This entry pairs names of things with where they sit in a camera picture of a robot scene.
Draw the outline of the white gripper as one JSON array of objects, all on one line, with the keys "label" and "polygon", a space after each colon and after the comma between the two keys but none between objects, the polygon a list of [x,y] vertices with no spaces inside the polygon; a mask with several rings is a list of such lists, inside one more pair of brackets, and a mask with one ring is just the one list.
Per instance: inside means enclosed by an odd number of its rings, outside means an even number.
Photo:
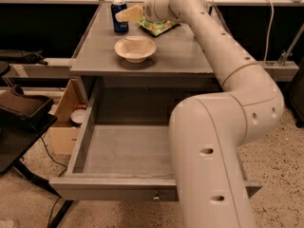
[{"label": "white gripper", "polygon": [[115,15],[118,22],[139,21],[145,18],[150,22],[172,21],[179,22],[181,19],[170,8],[169,0],[144,0],[143,7],[138,5],[123,9]]}]

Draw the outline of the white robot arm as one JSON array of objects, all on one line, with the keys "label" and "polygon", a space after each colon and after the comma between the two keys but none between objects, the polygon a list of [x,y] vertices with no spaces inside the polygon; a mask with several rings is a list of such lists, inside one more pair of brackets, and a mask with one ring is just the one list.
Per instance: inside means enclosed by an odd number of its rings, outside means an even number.
[{"label": "white robot arm", "polygon": [[179,21],[222,88],[173,110],[169,147],[184,228],[256,228],[237,149],[273,130],[284,99],[265,69],[209,14],[204,0],[144,0],[117,20]]}]

